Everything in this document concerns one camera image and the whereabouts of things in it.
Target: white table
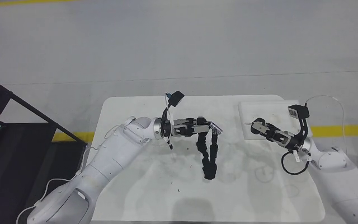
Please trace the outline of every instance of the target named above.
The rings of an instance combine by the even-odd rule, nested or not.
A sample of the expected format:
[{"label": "white table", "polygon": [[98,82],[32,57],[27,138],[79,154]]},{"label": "white table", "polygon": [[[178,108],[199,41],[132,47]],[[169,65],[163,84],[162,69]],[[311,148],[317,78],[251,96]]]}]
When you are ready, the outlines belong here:
[{"label": "white table", "polygon": [[[286,150],[261,140],[245,141],[240,101],[282,100],[279,96],[186,96],[172,109],[175,119],[204,116],[222,127],[218,170],[203,179],[197,136],[172,138],[150,146],[101,193],[93,220],[318,222],[325,211],[308,172],[290,176],[281,168]],[[129,116],[161,116],[164,97],[111,97],[101,111],[92,145]],[[96,151],[89,153],[88,162]],[[298,171],[303,164],[287,160]]]}]

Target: yellow floor stripe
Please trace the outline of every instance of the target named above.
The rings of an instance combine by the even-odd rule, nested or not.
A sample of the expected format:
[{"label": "yellow floor stripe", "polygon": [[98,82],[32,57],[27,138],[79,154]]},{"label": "yellow floor stripe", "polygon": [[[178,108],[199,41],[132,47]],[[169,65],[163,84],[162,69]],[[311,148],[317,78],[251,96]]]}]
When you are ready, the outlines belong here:
[{"label": "yellow floor stripe", "polygon": [[0,2],[0,6],[13,6],[13,5],[16,5],[16,4],[73,2],[73,1],[77,1],[77,0],[23,0],[23,1]]},{"label": "yellow floor stripe", "polygon": [[[91,143],[93,141],[93,137],[95,136],[94,132],[74,132],[74,135],[78,138],[84,140],[87,143]],[[74,141],[70,136],[65,133],[56,133],[53,142],[72,142]]]},{"label": "yellow floor stripe", "polygon": [[[315,137],[339,137],[343,136],[342,126],[313,126],[311,127]],[[358,125],[346,125],[346,136],[358,136]]]},{"label": "yellow floor stripe", "polygon": [[[342,127],[341,126],[311,126],[311,130],[313,132],[314,137],[339,137],[343,136]],[[358,125],[346,125],[345,126],[346,136],[358,136]],[[87,143],[91,143],[93,141],[93,137],[95,136],[94,132],[75,132],[78,138],[84,140]],[[73,141],[70,137],[68,137],[64,133],[56,133],[53,142],[66,142]]]}]

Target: white robotic arm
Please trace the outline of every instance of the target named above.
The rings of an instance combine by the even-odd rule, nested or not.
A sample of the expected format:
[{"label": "white robotic arm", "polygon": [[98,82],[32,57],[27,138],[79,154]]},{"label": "white robotic arm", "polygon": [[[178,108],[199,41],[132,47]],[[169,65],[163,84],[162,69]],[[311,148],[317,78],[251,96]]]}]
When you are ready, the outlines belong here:
[{"label": "white robotic arm", "polygon": [[[177,106],[184,94],[177,91],[167,94],[169,98],[161,118],[131,117],[124,125],[116,128],[99,146],[93,160],[76,174],[68,183],[53,190],[44,200],[35,204],[35,209],[27,218],[28,224],[45,223],[90,223],[95,211],[98,196],[106,185],[125,169],[152,139],[164,139],[172,149],[169,137],[192,136],[198,134],[198,150],[204,155],[202,160],[204,178],[213,179],[216,173],[217,139],[222,130],[213,122],[199,117],[173,120],[167,119],[170,106]],[[206,152],[205,136],[213,131],[210,147],[210,160]]]},{"label": "white robotic arm", "polygon": [[156,137],[156,121],[132,117],[116,128],[79,175],[36,204],[27,223],[89,223],[104,187]]},{"label": "white robotic arm", "polygon": [[[282,168],[291,175],[298,175],[308,170],[320,194],[324,194],[333,209],[346,223],[358,223],[358,168],[337,147],[325,148],[316,146],[313,140],[307,137],[307,123],[309,117],[306,106],[294,105],[289,107],[292,117],[300,120],[301,131],[292,134],[281,131],[262,118],[251,124],[251,132],[260,134],[271,142],[288,149],[282,156]],[[297,173],[287,171],[284,166],[286,155],[293,154],[297,162],[306,162],[305,168]]]}]

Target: black flexible tube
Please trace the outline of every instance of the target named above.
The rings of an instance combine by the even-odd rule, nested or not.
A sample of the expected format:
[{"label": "black flexible tube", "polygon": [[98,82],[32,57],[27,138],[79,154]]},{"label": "black flexible tube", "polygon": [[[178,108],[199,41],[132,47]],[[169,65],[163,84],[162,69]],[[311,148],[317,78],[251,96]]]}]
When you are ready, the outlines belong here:
[{"label": "black flexible tube", "polygon": [[287,156],[288,154],[293,154],[293,151],[289,151],[289,152],[285,153],[285,154],[282,156],[282,158],[281,158],[281,165],[282,165],[282,168],[284,169],[284,171],[285,171],[286,173],[288,173],[288,174],[290,174],[290,175],[299,175],[299,174],[301,174],[301,173],[303,173],[303,172],[305,172],[305,171],[307,170],[308,164],[309,164],[309,161],[308,161],[308,160],[307,160],[307,162],[306,162],[306,165],[304,166],[304,168],[303,168],[300,172],[290,172],[290,171],[288,171],[288,170],[285,168],[285,165],[284,165],[284,158],[285,158],[285,156]]}]

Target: concrete floor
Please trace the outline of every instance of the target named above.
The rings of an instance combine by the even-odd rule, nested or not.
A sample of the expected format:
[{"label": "concrete floor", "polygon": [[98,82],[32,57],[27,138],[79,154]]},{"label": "concrete floor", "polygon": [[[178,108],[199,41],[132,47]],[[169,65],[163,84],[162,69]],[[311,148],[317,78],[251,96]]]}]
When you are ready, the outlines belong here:
[{"label": "concrete floor", "polygon": [[[0,7],[0,83],[72,132],[111,96],[332,95],[358,124],[358,1],[96,1]],[[340,125],[331,99],[310,125]],[[10,104],[5,122],[38,118]],[[340,139],[321,138],[343,147]],[[358,138],[348,138],[350,154]],[[322,223],[343,223],[329,206]]]}]

